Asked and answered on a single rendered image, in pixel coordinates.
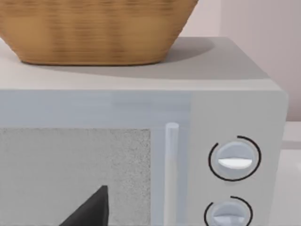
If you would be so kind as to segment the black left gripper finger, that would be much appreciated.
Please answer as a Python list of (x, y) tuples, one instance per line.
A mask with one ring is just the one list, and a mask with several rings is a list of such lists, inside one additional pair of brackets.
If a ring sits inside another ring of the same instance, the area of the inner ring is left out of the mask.
[(101, 186), (59, 226), (108, 226), (108, 186)]

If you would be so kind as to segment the pale microwave door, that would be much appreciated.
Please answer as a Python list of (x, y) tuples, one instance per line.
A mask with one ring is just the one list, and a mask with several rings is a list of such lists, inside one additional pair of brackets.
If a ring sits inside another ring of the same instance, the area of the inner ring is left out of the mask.
[(59, 226), (103, 185), (110, 226), (163, 226), (166, 146), (186, 173), (187, 91), (0, 91), (0, 226)]

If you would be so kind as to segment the pale grey microwave knob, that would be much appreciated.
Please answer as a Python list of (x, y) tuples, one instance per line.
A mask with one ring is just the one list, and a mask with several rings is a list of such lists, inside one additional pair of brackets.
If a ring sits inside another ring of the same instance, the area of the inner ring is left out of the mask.
[(209, 214), (211, 226), (245, 226), (248, 220), (248, 209), (237, 201), (217, 203)]
[(213, 154), (212, 166), (223, 178), (236, 179), (248, 175), (255, 167), (254, 148), (241, 141), (228, 142)]

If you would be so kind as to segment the pale microwave oven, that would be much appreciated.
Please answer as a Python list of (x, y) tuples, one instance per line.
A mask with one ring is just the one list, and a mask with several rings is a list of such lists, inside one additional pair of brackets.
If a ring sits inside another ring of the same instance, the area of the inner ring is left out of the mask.
[[(187, 91), (190, 125), (184, 175), (178, 149), (176, 226), (211, 226), (210, 210), (225, 201), (248, 209), (245, 226), (268, 223), (288, 96), (233, 41), (180, 37), (162, 63), (118, 67), (23, 64), (0, 41), (2, 90)], [(242, 178), (223, 178), (212, 166), (214, 152), (232, 141), (257, 154)]]

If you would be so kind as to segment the woven wicker basket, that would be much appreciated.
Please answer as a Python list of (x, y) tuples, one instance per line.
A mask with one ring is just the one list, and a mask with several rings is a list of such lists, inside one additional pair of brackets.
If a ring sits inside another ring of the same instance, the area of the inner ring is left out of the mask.
[(198, 0), (0, 0), (0, 39), (33, 65), (163, 61)]

